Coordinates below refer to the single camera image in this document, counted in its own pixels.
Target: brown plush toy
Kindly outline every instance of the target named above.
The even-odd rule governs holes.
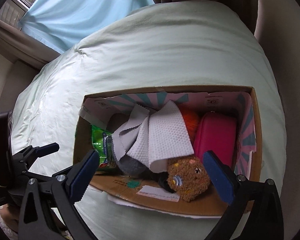
[[[200,159],[190,155],[168,160],[168,184],[189,202],[207,190],[210,178]]]

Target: green package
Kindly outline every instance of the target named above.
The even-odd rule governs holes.
[[[117,167],[112,154],[112,137],[109,131],[91,126],[93,148],[99,153],[100,163],[97,171],[109,171]]]

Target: blue fabric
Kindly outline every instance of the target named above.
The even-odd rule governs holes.
[[[150,4],[153,0],[36,0],[20,25],[24,33],[63,53],[95,31]]]

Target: plush toy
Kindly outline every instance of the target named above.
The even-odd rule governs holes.
[[[189,202],[207,190],[210,178],[194,155],[168,160],[168,184],[184,201]]]
[[[183,121],[185,122],[191,144],[193,145],[200,117],[195,111],[185,106],[178,106],[178,108],[182,114]]]

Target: white label sticker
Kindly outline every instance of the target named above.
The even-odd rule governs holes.
[[[180,199],[180,196],[176,193],[170,193],[165,191],[163,188],[152,187],[148,185],[143,186],[142,189],[137,192],[137,194],[173,202],[178,202]]]

